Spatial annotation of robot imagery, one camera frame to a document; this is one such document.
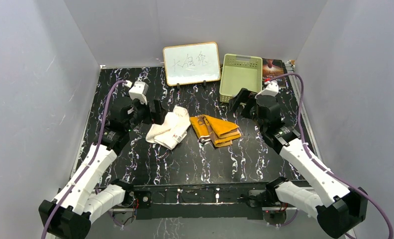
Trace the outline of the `white towel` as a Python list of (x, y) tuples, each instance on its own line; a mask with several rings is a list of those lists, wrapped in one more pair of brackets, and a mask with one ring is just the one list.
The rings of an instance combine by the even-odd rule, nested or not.
[(185, 138), (190, 125), (188, 110), (175, 106), (161, 125), (152, 124), (145, 139), (148, 143), (157, 143), (172, 150)]

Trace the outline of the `green plastic basket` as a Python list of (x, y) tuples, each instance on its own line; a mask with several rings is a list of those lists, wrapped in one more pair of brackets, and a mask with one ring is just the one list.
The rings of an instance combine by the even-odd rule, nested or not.
[(242, 88), (262, 90), (263, 59), (256, 56), (225, 54), (222, 66), (219, 100), (228, 103)]

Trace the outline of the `orange towel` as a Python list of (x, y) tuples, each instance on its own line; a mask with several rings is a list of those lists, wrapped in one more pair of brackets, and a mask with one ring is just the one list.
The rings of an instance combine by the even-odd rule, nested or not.
[(211, 142), (214, 147), (230, 146), (233, 140), (241, 137), (240, 128), (235, 123), (200, 115), (190, 117), (190, 123), (199, 142)]

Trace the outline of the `wood framed whiteboard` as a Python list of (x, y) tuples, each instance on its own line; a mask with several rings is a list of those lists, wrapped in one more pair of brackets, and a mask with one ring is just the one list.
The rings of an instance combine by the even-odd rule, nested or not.
[(168, 86), (213, 82), (221, 78), (215, 42), (165, 47), (163, 57)]

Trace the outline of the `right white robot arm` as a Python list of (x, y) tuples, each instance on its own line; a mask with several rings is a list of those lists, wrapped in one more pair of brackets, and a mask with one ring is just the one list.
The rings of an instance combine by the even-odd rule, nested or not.
[(251, 207), (293, 205), (316, 218), (323, 231), (335, 239), (365, 220), (368, 200), (363, 196), (364, 190), (340, 183), (316, 156), (307, 155), (302, 135), (282, 122), (276, 97), (242, 88), (229, 100), (230, 111), (236, 111), (240, 104), (244, 104), (241, 115), (256, 123), (264, 142), (294, 166), (314, 190), (308, 191), (285, 177), (278, 177), (266, 185), (264, 192), (245, 197)]

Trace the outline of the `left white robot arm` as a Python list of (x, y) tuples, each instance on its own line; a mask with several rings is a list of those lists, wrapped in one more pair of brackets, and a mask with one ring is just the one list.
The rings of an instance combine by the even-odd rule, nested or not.
[(106, 106), (102, 125), (90, 150), (74, 176), (52, 201), (44, 200), (39, 215), (44, 239), (52, 234), (60, 239), (84, 239), (91, 225), (116, 205), (130, 207), (137, 200), (134, 186), (115, 179), (104, 190), (95, 192), (103, 173), (129, 143), (129, 133), (141, 123), (162, 124), (167, 114), (159, 99), (149, 103), (121, 97)]

